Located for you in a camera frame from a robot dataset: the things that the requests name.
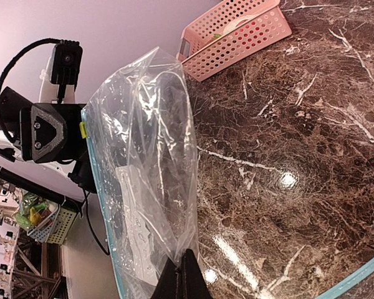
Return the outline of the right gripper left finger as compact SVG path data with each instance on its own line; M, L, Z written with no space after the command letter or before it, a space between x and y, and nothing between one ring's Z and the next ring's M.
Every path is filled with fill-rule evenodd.
M151 299L182 299L182 269L167 259Z

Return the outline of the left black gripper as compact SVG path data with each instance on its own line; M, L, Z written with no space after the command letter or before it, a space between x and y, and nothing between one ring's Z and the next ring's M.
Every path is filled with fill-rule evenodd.
M6 87L0 107L7 130L16 139L11 143L0 125L0 156L45 166L87 192L97 191L80 130L82 104L32 103Z

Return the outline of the zip bag with blue zipper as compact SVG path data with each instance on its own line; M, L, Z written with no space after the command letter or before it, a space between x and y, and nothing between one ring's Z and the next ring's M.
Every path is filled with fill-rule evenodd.
M151 298L167 259L198 251L198 153L181 63L160 48L109 76L82 109L121 298Z

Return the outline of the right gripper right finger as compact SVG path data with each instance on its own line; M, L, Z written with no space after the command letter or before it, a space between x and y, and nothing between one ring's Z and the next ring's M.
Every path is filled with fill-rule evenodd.
M211 299L198 261L191 249L186 249L182 257L182 298Z

